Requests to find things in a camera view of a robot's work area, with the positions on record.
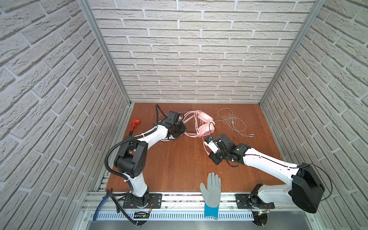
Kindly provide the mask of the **pink headphones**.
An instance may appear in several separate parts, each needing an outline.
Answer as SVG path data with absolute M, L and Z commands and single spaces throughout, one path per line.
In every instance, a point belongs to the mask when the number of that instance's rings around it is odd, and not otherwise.
M 214 119 L 203 111 L 195 110 L 184 114 L 183 123 L 186 124 L 191 119 L 195 121 L 195 133 L 185 132 L 186 136 L 192 138 L 202 138 L 215 131 Z

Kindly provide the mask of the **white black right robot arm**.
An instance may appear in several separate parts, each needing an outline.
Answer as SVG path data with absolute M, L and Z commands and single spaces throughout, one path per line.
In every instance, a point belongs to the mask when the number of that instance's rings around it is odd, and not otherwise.
M 246 198 L 246 208 L 270 209 L 274 203 L 288 203 L 307 213 L 317 212 L 325 186 L 311 164 L 278 160 L 243 143 L 235 145 L 225 134 L 206 138 L 204 145 L 216 165 L 226 161 L 254 167 L 283 182 L 278 186 L 257 184 Z

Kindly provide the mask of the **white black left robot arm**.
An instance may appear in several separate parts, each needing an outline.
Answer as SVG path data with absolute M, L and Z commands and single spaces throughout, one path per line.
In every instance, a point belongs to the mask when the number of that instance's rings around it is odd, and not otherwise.
M 135 197 L 145 197 L 149 188 L 144 181 L 143 170 L 146 165 L 148 150 L 161 140 L 176 139 L 184 134 L 185 124 L 161 121 L 155 127 L 138 136 L 127 136 L 114 160 L 115 174 L 122 177 L 129 185 Z

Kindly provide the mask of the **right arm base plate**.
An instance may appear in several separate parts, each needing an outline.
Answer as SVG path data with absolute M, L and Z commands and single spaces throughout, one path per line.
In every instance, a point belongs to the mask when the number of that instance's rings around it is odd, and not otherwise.
M 257 195 L 235 194 L 238 209 L 274 209 L 273 202 L 264 203 Z

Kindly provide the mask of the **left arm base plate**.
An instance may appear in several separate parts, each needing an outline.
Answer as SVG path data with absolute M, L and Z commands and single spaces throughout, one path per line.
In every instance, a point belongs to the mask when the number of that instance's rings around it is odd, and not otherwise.
M 162 205 L 163 195 L 160 193 L 146 193 L 143 197 L 138 197 L 129 194 L 125 197 L 124 209 L 148 209 L 153 206 L 153 209 L 160 209 Z

